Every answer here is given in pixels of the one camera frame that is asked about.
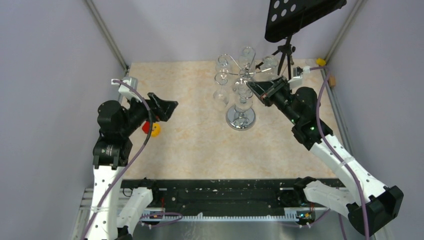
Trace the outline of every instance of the beige tabletop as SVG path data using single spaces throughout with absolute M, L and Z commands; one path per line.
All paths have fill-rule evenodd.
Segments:
M 305 59 L 295 59 L 305 66 Z M 293 137 L 292 123 L 275 107 L 265 107 L 254 97 L 256 122 L 237 131 L 225 120 L 225 111 L 213 107 L 214 61 L 133 63 L 129 75 L 138 79 L 137 90 L 147 97 L 178 101 L 161 133 L 125 173 L 125 179 L 284 179 L 311 176 L 334 178 L 332 171 Z M 303 86 L 317 92 L 323 82 L 319 70 L 303 75 Z M 321 119 L 340 139 L 327 93 L 321 103 Z M 146 134 L 130 137 L 130 158 Z

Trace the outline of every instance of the yellow object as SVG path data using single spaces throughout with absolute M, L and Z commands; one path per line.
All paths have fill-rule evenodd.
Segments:
M 316 64 L 318 64 L 318 66 L 325 66 L 327 63 L 326 63 L 326 61 L 324 60 L 324 59 L 322 59 L 322 58 L 318 58 L 317 60 L 316 60 Z
M 151 127 L 151 136 L 156 137 L 161 133 L 161 125 L 159 123 L 153 123 L 153 126 Z

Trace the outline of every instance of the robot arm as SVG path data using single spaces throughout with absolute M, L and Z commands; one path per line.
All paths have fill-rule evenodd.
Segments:
M 318 203 L 340 213 L 364 235 L 360 195 L 354 178 L 345 167 L 348 164 L 358 178 L 365 197 L 370 235 L 396 218 L 404 196 L 402 191 L 397 186 L 387 187 L 367 172 L 321 121 L 326 140 L 336 149 L 343 162 L 324 143 L 316 121 L 317 94 L 312 88 L 300 87 L 293 94 L 293 80 L 287 81 L 284 76 L 271 81 L 248 82 L 247 85 L 265 106 L 275 105 L 294 124 L 291 131 L 297 141 L 319 157 L 348 189 L 348 192 L 343 192 L 306 177 L 299 179 L 294 186 L 302 198 L 300 201 Z
M 134 89 L 137 88 L 138 80 L 134 77 L 125 77 L 122 81 Z M 151 189 L 135 188 L 117 216 L 122 171 L 129 163 L 133 146 L 130 135 L 149 118 L 146 106 L 128 87 L 120 85 L 118 91 L 128 99 L 128 109 L 118 101 L 110 100 L 102 103 L 97 111 L 100 136 L 93 149 L 94 188 L 89 218 L 94 214 L 96 216 L 82 238 L 85 240 L 131 240 L 144 209 L 153 200 Z M 154 93 L 147 95 L 150 99 L 146 102 L 154 116 L 153 121 L 168 121 L 178 102 L 161 100 Z M 110 186 L 113 187 L 106 194 L 102 206 L 98 208 L 97 204 Z

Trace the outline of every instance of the metal base plate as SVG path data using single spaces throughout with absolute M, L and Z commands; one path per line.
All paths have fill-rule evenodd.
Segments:
M 226 112 L 225 119 L 232 129 L 244 131 L 253 127 L 256 121 L 256 115 L 252 108 L 239 113 L 236 111 L 236 105 L 233 105 Z

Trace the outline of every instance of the white wall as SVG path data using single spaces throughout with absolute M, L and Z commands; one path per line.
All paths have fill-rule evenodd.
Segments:
M 296 33 L 294 57 L 324 58 L 356 1 L 347 0 L 342 9 Z M 269 43 L 264 38 L 269 0 L 94 3 L 128 63 L 214 60 L 221 53 L 238 56 L 243 45 L 264 57 L 285 42 Z
M 123 70 L 82 0 L 0 1 L 0 233 L 67 240 Z
M 422 239 L 424 1 L 369 0 L 330 67 L 356 158 L 405 197 L 392 230 Z

